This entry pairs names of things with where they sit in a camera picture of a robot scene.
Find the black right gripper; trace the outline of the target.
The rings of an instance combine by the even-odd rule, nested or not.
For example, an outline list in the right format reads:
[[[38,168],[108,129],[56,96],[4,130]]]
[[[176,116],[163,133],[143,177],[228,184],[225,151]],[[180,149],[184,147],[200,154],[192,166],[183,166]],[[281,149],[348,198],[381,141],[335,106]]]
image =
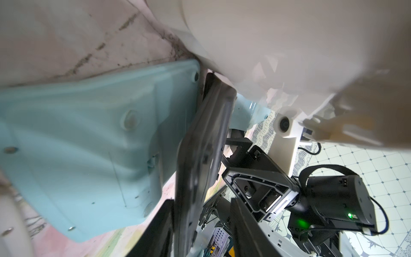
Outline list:
[[[235,147],[223,157],[223,180],[257,222],[272,221],[283,210],[291,213],[288,229],[306,253],[339,254],[342,231],[377,235],[375,202],[362,178],[340,165],[328,164],[334,176],[314,176],[321,166],[288,177],[248,138],[227,139]]]

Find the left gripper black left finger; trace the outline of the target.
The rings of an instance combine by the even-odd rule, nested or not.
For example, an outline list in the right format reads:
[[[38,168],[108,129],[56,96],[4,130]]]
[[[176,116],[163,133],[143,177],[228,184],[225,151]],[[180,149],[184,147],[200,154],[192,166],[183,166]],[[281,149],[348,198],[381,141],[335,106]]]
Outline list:
[[[170,257],[173,241],[174,200],[166,200],[127,257]]]

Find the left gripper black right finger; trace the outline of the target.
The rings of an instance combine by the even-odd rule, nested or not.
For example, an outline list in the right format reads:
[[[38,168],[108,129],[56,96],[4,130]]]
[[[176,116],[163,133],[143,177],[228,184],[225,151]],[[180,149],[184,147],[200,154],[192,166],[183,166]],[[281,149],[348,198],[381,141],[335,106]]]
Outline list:
[[[230,203],[230,231],[236,257],[281,256],[238,198],[232,198]]]

